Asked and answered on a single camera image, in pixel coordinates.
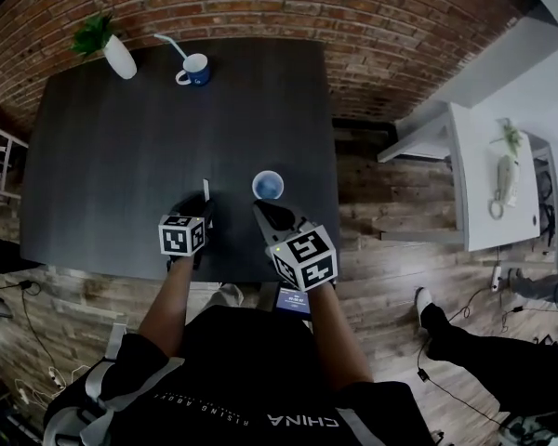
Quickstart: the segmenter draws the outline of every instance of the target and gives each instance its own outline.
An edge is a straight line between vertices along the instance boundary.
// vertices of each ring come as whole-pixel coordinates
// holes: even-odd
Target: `person's arm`
[[[333,391],[358,382],[374,382],[368,361],[339,306],[333,286],[308,292],[314,340],[320,362]]]
[[[139,334],[168,357],[178,354],[184,334],[193,262],[193,257],[182,257],[171,265],[164,285],[139,327]]]

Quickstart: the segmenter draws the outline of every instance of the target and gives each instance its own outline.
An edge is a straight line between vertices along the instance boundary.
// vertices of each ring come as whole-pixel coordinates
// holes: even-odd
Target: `black pants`
[[[421,322],[432,336],[427,355],[463,367],[500,403],[520,416],[558,412],[558,350],[502,337],[480,337],[452,326],[441,308],[427,306]]]

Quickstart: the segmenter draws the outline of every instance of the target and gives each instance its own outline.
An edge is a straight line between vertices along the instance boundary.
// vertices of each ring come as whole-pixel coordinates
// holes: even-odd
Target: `white vase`
[[[116,35],[110,36],[107,45],[103,48],[103,54],[120,77],[130,79],[137,73],[137,65],[132,55]]]

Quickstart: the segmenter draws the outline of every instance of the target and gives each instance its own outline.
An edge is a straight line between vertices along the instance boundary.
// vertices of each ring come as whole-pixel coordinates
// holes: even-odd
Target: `brick wall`
[[[29,130],[47,77],[82,60],[83,20],[112,11],[131,48],[227,37],[324,42],[333,113],[406,115],[503,33],[533,0],[6,0],[0,6],[0,106]]]

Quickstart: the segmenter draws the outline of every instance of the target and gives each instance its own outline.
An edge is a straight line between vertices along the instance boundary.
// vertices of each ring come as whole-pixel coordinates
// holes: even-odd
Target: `wooden floor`
[[[455,226],[449,168],[446,164],[399,160],[377,164],[355,155],[340,155],[338,166],[342,254],[337,293],[375,380],[407,382],[430,430],[445,432],[445,444],[498,444],[497,425],[418,378],[416,358],[425,337],[419,332],[413,305],[415,290],[427,286],[447,314],[455,313],[475,291],[488,285],[492,271],[486,264],[496,259],[496,250],[469,254],[450,246],[379,240],[381,230],[446,230]],[[16,214],[13,217],[8,210],[0,210],[0,237],[17,240],[17,226]],[[540,257],[538,251],[538,245],[534,251],[532,243],[522,243],[513,248],[513,255],[535,259]],[[508,255],[507,250],[502,251],[502,256]],[[39,296],[28,298],[29,314],[67,381],[73,369],[91,365],[102,356],[114,319],[127,316],[130,328],[138,326],[159,288],[156,282],[55,267],[0,276],[0,286],[24,279],[43,286]],[[214,289],[207,284],[193,286],[189,318]],[[0,319],[0,374],[15,392],[16,378],[38,390],[55,392],[47,377],[49,359],[26,323],[20,291],[7,289],[0,296],[15,315],[13,320]],[[471,316],[459,316],[455,323],[474,334],[501,335],[499,302],[497,295],[480,293],[472,304]],[[501,302],[504,308],[527,304],[508,292]],[[558,338],[558,315],[522,312],[509,317],[509,327],[504,336],[529,341],[546,334]],[[504,417],[497,414],[496,401],[470,374],[425,356],[421,365],[454,395],[498,420]],[[21,400],[17,404],[40,424],[43,410],[39,406],[26,406]]]

